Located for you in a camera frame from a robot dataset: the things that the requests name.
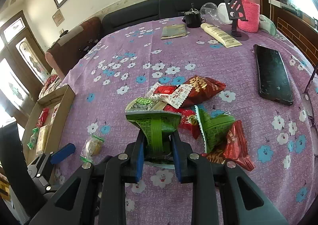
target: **phone screen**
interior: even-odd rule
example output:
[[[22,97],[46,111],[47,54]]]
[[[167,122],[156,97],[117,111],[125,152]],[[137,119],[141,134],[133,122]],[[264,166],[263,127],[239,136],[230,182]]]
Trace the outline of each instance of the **phone screen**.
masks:
[[[293,102],[285,66],[276,50],[254,45],[259,68],[259,92],[265,98],[281,103]]]

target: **green snack package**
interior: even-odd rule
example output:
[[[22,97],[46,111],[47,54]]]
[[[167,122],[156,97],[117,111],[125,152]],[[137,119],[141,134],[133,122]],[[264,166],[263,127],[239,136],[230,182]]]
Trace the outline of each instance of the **green snack package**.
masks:
[[[157,100],[137,98],[125,109],[127,120],[145,134],[148,142],[147,156],[151,158],[162,157],[171,152],[169,135],[177,129],[181,121],[179,113],[153,110],[158,104],[159,108],[163,106],[162,102]]]
[[[30,141],[28,142],[28,147],[30,150],[33,149],[33,147],[36,145],[37,140],[38,140],[38,136],[39,136],[39,128],[34,128],[32,129],[33,134],[30,137]]]
[[[216,145],[226,141],[226,135],[235,122],[235,118],[228,114],[220,114],[212,118],[197,106],[195,111],[204,139],[205,153],[210,153]]]

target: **purple tablecloth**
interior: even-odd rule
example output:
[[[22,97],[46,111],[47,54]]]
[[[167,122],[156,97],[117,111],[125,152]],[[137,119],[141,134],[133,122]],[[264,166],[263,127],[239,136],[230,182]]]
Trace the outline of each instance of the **purple tablecloth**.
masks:
[[[173,18],[116,31],[104,37],[69,72],[63,83],[70,85],[76,97],[60,146],[71,142],[76,152],[63,161],[56,176],[63,183],[81,165],[80,152],[91,133],[106,140],[97,162],[123,152],[138,134],[125,119],[126,105],[157,81],[176,85],[198,74],[226,83],[225,91],[199,107],[213,115],[215,106],[242,120],[249,154],[256,165],[248,172],[250,178],[290,224],[296,224],[318,190],[310,122],[301,100],[312,66],[280,34],[249,33],[250,39],[242,46],[229,49],[201,28],[189,28],[186,37],[160,39],[165,25],[180,23],[181,18]],[[281,53],[293,89],[292,106],[258,95],[256,43]],[[318,83],[311,86],[309,94],[317,114]],[[195,152],[203,152],[201,137],[195,141],[188,131],[179,133]],[[179,184],[174,170],[144,166],[140,183],[126,186],[127,224],[190,224],[192,185]]]

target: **pink knitted cover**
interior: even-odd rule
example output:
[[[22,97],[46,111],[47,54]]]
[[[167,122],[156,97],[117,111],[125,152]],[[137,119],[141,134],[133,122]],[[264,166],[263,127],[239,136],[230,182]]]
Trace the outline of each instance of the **pink knitted cover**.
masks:
[[[260,5],[242,0],[245,16],[248,21],[238,20],[238,27],[243,31],[256,33],[260,22]]]

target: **white flower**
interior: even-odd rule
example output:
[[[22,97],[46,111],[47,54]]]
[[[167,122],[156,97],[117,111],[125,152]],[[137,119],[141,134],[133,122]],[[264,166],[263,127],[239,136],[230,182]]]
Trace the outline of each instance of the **white flower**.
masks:
[[[126,211],[130,212],[135,209],[135,202],[129,198],[125,199],[125,209]]]
[[[188,71],[190,71],[190,70],[193,70],[195,67],[196,67],[195,64],[189,63],[189,64],[187,64],[187,65],[185,66],[185,69],[188,70]]]
[[[128,78],[128,73],[125,73],[125,74],[123,74],[122,76],[121,76],[121,80],[125,80],[125,79],[127,79]]]
[[[160,78],[161,76],[162,76],[162,72],[159,72],[159,71],[152,74],[153,78]]]
[[[117,63],[117,64],[115,64],[115,65],[112,67],[112,69],[113,69],[113,70],[118,69],[120,66],[121,66],[121,64],[120,64],[120,63]]]
[[[107,85],[110,83],[110,79],[106,79],[104,82],[103,82],[103,85]]]
[[[55,177],[58,178],[61,175],[61,171],[57,168],[55,170]]]
[[[117,94],[119,95],[123,95],[124,93],[126,93],[129,90],[128,86],[122,86],[119,89],[117,89]]]
[[[299,113],[299,120],[301,122],[304,122],[306,120],[307,114],[306,114],[306,110],[301,110]]]
[[[274,116],[274,121],[271,123],[275,130],[281,131],[285,127],[285,121],[280,115]]]
[[[167,74],[176,74],[179,71],[180,71],[180,67],[171,66],[171,67],[167,68],[166,73]]]
[[[288,141],[288,133],[280,133],[279,136],[277,137],[277,141],[279,145],[286,144]]]
[[[101,76],[97,76],[95,79],[94,79],[94,82],[98,82],[100,80]]]
[[[218,43],[218,40],[210,40],[210,41],[208,41],[208,43],[216,44],[216,43]]]
[[[150,62],[143,65],[143,69],[149,69],[151,67]]]
[[[60,178],[58,179],[60,185],[64,184],[65,182],[65,177],[64,176],[60,176]]]
[[[154,186],[159,186],[160,188],[165,188],[167,184],[171,183],[173,173],[169,172],[168,169],[158,170],[155,176],[151,176],[150,180]]]
[[[141,193],[145,189],[146,189],[145,182],[143,180],[139,180],[137,184],[133,184],[131,191],[133,191],[134,193]]]
[[[98,124],[96,123],[91,123],[89,126],[87,126],[87,132],[90,134],[96,132],[97,129],[98,129]]]
[[[218,96],[223,101],[231,103],[233,100],[235,100],[235,95],[236,95],[235,92],[231,92],[231,91],[227,90],[227,91],[221,91]]]
[[[135,63],[135,62],[132,62],[132,63],[128,64],[127,68],[132,68],[132,67],[134,67],[135,65],[136,65],[136,63]]]
[[[123,63],[123,62],[126,62],[126,61],[128,61],[128,60],[129,60],[129,58],[126,57],[126,58],[123,58],[120,62]]]
[[[283,160],[283,164],[284,164],[284,168],[285,169],[289,169],[290,167],[290,161],[291,161],[291,158],[290,158],[290,155],[287,155],[284,160]]]
[[[157,53],[160,53],[162,50],[155,50],[153,52],[151,52],[152,54],[157,54]]]
[[[288,131],[290,132],[290,135],[295,135],[296,131],[298,130],[296,123],[293,123],[292,121],[290,121],[288,126],[289,126]]]
[[[154,66],[152,66],[152,69],[155,71],[162,70],[166,65],[161,63],[156,63]]]

